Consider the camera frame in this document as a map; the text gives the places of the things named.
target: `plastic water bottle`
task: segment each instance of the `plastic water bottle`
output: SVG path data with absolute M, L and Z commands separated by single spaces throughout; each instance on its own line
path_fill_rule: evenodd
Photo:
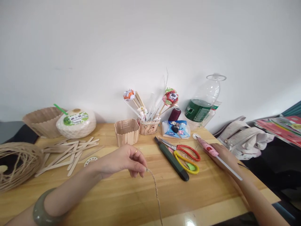
M 226 80 L 226 77 L 220 74 L 208 75 L 206 78 L 208 80 L 198 88 L 185 111 L 191 130 L 201 125 L 201 122 L 219 97 L 219 82 Z
M 205 127 L 208 124 L 208 122 L 213 118 L 213 116 L 215 115 L 216 109 L 221 105 L 221 103 L 222 102 L 220 102 L 218 100 L 214 103 L 213 107 L 211 108 L 211 110 L 209 111 L 207 116 L 202 121 L 202 126 L 203 127 Z

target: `bracelet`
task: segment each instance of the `bracelet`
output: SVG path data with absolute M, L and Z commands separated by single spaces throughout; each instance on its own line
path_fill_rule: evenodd
M 46 211 L 45 211 L 45 207 L 44 207 L 44 201 L 46 196 L 51 193 L 54 189 L 56 188 L 52 188 L 46 192 L 44 192 L 40 198 L 38 198 L 38 200 L 36 201 L 35 205 L 34 205 L 34 210 L 32 213 L 32 216 L 34 218 L 35 223 L 38 226 L 54 226 L 56 224 L 58 224 L 59 222 L 61 222 L 64 217 L 66 216 L 65 213 L 61 216 L 58 217 L 53 217 L 50 216 Z

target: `glue gun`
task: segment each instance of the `glue gun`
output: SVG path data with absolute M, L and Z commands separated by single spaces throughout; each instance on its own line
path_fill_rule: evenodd
M 210 155 L 216 157 L 225 167 L 227 167 L 239 180 L 242 178 L 230 167 L 227 163 L 225 163 L 218 155 L 219 153 L 206 141 L 204 141 L 198 134 L 194 133 L 192 137 L 198 141 L 198 143 L 209 152 Z

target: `woman's left hand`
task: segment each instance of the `woman's left hand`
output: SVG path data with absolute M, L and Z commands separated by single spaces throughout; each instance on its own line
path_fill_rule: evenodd
M 131 177 L 137 177 L 138 173 L 144 177 L 147 169 L 146 160 L 140 150 L 132 145 L 126 144 L 110 154 L 91 162 L 102 179 L 110 177 L 121 170 L 128 169 Z

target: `green straw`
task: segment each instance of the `green straw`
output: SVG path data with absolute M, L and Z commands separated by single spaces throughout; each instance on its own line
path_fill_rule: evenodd
M 61 109 L 58 105 L 56 105 L 56 104 L 53 104 L 55 107 L 57 107 L 58 108 L 58 110 L 60 110 L 61 112 L 63 112 L 65 115 L 68 115 L 68 113 L 67 112 L 65 112 L 63 109 Z

